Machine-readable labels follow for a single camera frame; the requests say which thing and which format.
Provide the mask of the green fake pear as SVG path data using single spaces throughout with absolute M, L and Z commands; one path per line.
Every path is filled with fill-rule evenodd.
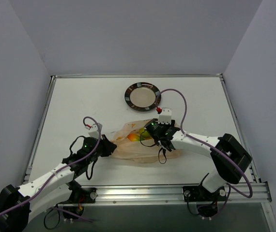
M 140 128 L 138 133 L 142 137 L 143 140 L 149 140 L 152 138 L 150 136 L 150 134 L 144 128 Z

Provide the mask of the translucent orange plastic bag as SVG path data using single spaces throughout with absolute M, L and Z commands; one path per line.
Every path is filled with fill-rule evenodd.
M 160 151 L 160 147 L 154 145 L 153 139 L 143 140 L 142 137 L 140 137 L 139 142 L 131 142 L 127 139 L 127 135 L 130 133 L 139 134 L 139 129 L 144 128 L 149 121 L 149 119 L 146 119 L 126 122 L 120 130 L 113 131 L 109 140 L 114 143 L 117 148 L 112 153 L 112 157 L 116 159 L 133 160 L 137 163 L 154 163 L 158 161 L 161 164 L 164 164 L 167 159 L 178 158 L 182 154 L 181 150 L 167 151 L 163 154 Z

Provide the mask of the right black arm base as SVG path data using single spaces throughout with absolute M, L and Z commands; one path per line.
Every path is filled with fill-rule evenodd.
M 202 186 L 203 181 L 208 175 L 209 173 L 205 175 L 205 177 L 197 186 L 184 186 L 183 196 L 184 201 L 186 202 L 187 209 L 191 215 L 195 217 L 200 217 L 202 220 L 211 221 L 215 217 L 217 217 L 225 208 L 231 193 L 231 187 L 229 187 L 228 192 L 225 191 L 225 188 L 223 186 L 216 190 L 214 193 L 209 192 Z M 190 209 L 190 202 L 206 203 L 196 205 L 197 212 L 194 213 Z

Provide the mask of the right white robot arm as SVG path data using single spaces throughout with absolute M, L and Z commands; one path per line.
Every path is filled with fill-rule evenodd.
M 210 199 L 215 192 L 225 184 L 237 185 L 244 179 L 249 188 L 249 194 L 241 195 L 251 198 L 253 190 L 245 172 L 252 162 L 252 157 L 234 138 L 225 133 L 220 137 L 210 137 L 192 134 L 170 124 L 159 123 L 152 119 L 144 126 L 156 145 L 164 150 L 191 151 L 210 158 L 215 168 L 208 171 L 207 176 L 198 187 L 198 194 L 203 199 Z

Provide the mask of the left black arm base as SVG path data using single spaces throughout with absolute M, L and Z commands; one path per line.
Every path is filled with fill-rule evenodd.
M 63 209 L 67 210 L 75 216 L 63 212 L 63 216 L 67 219 L 78 219 L 78 216 L 82 216 L 84 212 L 85 203 L 95 203 L 97 197 L 96 188 L 83 188 L 77 181 L 72 181 L 69 184 L 69 189 L 72 191 L 68 200 L 65 201 L 67 204 L 75 204 L 75 206 L 64 206 Z

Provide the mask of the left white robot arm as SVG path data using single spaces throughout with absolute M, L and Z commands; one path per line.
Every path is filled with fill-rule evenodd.
M 0 192 L 0 232 L 21 232 L 45 210 L 62 202 L 77 202 L 82 187 L 76 179 L 116 148 L 105 135 L 99 139 L 83 137 L 81 149 L 71 152 L 45 175 L 18 187 L 6 186 Z

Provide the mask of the orange green fake mango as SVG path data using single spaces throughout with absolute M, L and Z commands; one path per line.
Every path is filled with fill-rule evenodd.
M 140 134 L 130 133 L 127 135 L 127 139 L 131 142 L 139 142 L 140 141 Z

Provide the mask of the brown rimmed ceramic plate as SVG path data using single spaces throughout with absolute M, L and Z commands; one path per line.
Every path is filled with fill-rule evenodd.
M 137 82 L 126 89 L 124 100 L 135 111 L 151 111 L 161 102 L 160 90 L 154 84 Z

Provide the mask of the aluminium front rail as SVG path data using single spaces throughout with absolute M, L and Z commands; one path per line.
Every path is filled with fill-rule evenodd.
M 195 184 L 168 185 L 128 185 L 94 186 L 92 202 L 84 201 L 80 205 L 89 206 L 124 206 L 124 205 L 181 205 L 186 203 L 188 194 Z M 246 198 L 232 190 L 228 203 L 270 203 L 272 197 L 267 183 L 253 183 L 253 195 Z

